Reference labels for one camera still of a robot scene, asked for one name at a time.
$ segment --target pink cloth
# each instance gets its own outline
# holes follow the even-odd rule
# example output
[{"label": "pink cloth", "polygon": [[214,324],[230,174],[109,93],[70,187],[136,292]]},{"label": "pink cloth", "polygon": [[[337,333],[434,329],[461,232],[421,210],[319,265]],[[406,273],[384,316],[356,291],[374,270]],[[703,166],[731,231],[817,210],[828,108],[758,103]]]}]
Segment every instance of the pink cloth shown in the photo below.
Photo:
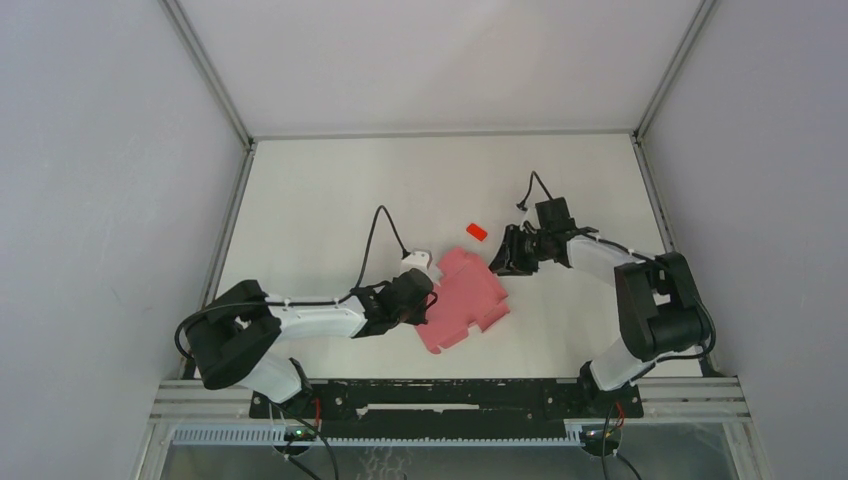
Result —
[{"label": "pink cloth", "polygon": [[509,313],[506,290],[479,255],[456,247],[439,260],[438,266],[442,280],[434,291],[439,301],[427,310],[428,323],[415,327],[433,353],[441,353],[441,349],[468,337],[471,325],[485,332]]}]

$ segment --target small red object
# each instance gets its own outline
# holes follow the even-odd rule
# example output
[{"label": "small red object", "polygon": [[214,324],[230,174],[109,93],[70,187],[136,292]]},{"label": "small red object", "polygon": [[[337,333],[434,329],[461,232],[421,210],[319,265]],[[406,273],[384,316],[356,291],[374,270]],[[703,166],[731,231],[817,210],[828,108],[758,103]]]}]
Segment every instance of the small red object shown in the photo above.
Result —
[{"label": "small red object", "polygon": [[477,240],[480,240],[481,242],[489,236],[489,232],[480,228],[480,226],[476,223],[468,225],[468,228],[466,228],[465,231],[468,232],[472,237],[476,238]]}]

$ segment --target red wire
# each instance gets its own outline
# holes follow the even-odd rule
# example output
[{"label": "red wire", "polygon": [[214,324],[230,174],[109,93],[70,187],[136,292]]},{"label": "red wire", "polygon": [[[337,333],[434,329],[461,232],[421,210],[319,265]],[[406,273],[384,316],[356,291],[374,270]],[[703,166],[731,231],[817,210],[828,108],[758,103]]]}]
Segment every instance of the red wire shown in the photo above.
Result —
[{"label": "red wire", "polygon": [[315,399],[315,429],[321,428],[321,399]]},{"label": "red wire", "polygon": [[627,418],[624,415],[624,409],[621,408],[621,402],[615,402],[615,406],[618,408],[618,425],[615,428],[621,428],[624,426],[624,419]]}]

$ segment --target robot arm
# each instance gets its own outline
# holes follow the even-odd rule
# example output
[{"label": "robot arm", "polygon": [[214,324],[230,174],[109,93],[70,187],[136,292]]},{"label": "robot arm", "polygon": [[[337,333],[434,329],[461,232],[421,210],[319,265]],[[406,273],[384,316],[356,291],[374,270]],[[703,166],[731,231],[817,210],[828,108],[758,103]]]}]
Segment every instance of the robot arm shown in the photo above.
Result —
[{"label": "robot arm", "polygon": [[714,336],[683,255],[647,257],[602,239],[595,229],[577,228],[562,197],[537,203],[536,211],[538,229],[528,222],[506,227],[490,269],[501,276],[532,275],[540,261],[553,260],[615,287],[621,337],[581,368],[579,381],[590,398],[616,391],[655,363]]},{"label": "robot arm", "polygon": [[[426,255],[427,262],[421,257]],[[354,288],[340,299],[298,301],[266,294],[255,280],[239,282],[177,330],[185,331],[203,385],[216,390],[242,385],[276,403],[305,397],[311,387],[300,364],[271,347],[284,340],[382,335],[401,323],[426,323],[434,303],[433,283],[424,272],[429,253],[391,281]]]}]

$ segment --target metal frame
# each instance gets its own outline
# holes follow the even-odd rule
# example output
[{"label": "metal frame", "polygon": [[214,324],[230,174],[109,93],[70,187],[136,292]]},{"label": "metal frame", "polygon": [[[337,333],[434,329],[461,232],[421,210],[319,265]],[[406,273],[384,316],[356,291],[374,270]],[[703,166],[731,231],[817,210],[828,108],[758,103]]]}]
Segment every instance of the metal frame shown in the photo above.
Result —
[{"label": "metal frame", "polygon": [[686,28],[686,33],[683,34],[680,44],[677,45],[677,49],[674,51],[671,61],[668,63],[665,72],[663,72],[660,84],[657,85],[657,89],[651,96],[651,100],[648,102],[648,107],[645,109],[645,113],[642,114],[642,118],[639,120],[639,125],[633,132],[633,136],[636,137],[639,142],[645,138],[645,134],[651,127],[651,123],[654,121],[659,108],[662,106],[662,103],[668,95],[668,92],[671,90],[680,70],[683,68],[684,62],[686,62],[686,59],[689,57],[692,47],[695,45],[696,40],[704,29],[704,26],[715,11],[716,5],[718,5],[718,0],[701,0],[701,3],[698,5],[695,15],[692,17],[692,20],[689,22],[689,26]]},{"label": "metal frame", "polygon": [[[770,480],[762,449],[756,439],[748,405],[736,378],[652,378],[638,382],[643,418],[630,424],[712,423],[724,427],[728,446],[740,479]],[[136,462],[134,478],[160,478],[170,445],[262,446],[284,444],[287,429],[300,425],[292,420],[270,421],[248,417],[252,392],[243,387],[210,391],[198,380],[169,380],[159,387],[148,421],[145,442]],[[369,409],[392,409],[392,405]],[[563,422],[556,438],[507,440],[362,440],[330,438],[345,446],[571,446],[581,445],[579,433],[603,423],[601,418]]]},{"label": "metal frame", "polygon": [[221,107],[224,116],[227,118],[242,146],[245,149],[250,148],[253,141],[247,132],[247,127],[242,122],[241,116],[239,116],[233,100],[230,98],[230,94],[227,93],[221,77],[212,65],[212,61],[209,59],[206,49],[203,48],[203,43],[201,43],[200,38],[194,31],[194,27],[191,25],[182,4],[180,4],[179,0],[159,0],[159,4],[165,10],[165,15],[168,16],[171,25],[177,32],[177,36],[183,42],[183,46],[185,46],[189,57],[191,57],[191,61],[197,67],[200,76],[206,82],[206,86],[209,87],[209,93],[212,94],[218,106]]},{"label": "metal frame", "polygon": [[[232,99],[227,93],[217,71],[209,59],[200,39],[186,16],[179,0],[159,0],[165,13],[171,20],[180,40],[183,42],[193,63],[204,79],[210,93],[222,109],[233,131],[245,147],[242,167],[235,182],[230,198],[227,215],[218,239],[214,257],[201,304],[211,301],[216,293],[223,270],[227,250],[232,239],[236,219],[247,186],[250,169],[255,153],[255,139],[252,138],[241,120]],[[646,157],[642,141],[651,123],[656,117],[665,97],[677,78],[682,65],[689,56],[698,35],[711,17],[718,0],[702,0],[693,16],[686,33],[678,45],[672,60],[663,73],[656,91],[643,113],[639,125],[632,132],[621,130],[551,130],[551,131],[503,131],[503,132],[409,132],[385,135],[317,135],[297,137],[262,137],[269,139],[303,138],[374,138],[374,137],[425,137],[457,135],[544,135],[544,134],[590,134],[590,133],[629,133],[636,159],[642,174],[645,188],[657,220],[663,246],[666,250],[676,247],[674,231],[666,215],[665,204],[655,182],[649,159]],[[740,479],[770,480],[771,475],[765,462],[765,455],[756,437],[747,403],[739,382],[735,378],[644,378],[638,382],[643,418],[628,419],[636,424],[668,423],[718,423],[724,427],[726,439],[734,465]],[[248,417],[252,392],[232,387],[224,390],[209,391],[198,380],[168,380],[162,382],[153,404],[148,426],[142,441],[138,458],[133,470],[133,478],[159,479],[163,473],[168,448],[176,445],[267,445],[280,443],[286,428],[297,428],[293,421],[276,423],[269,420]],[[391,408],[374,406],[374,408]],[[494,441],[497,445],[579,445],[579,432],[585,425],[602,423],[603,419],[570,419],[563,422],[563,435],[559,438],[522,439]],[[380,441],[359,439],[331,439],[331,444],[377,445]],[[439,442],[428,440],[426,445],[480,445],[487,444],[479,440],[459,440]],[[416,442],[407,441],[404,445],[414,446]]]}]

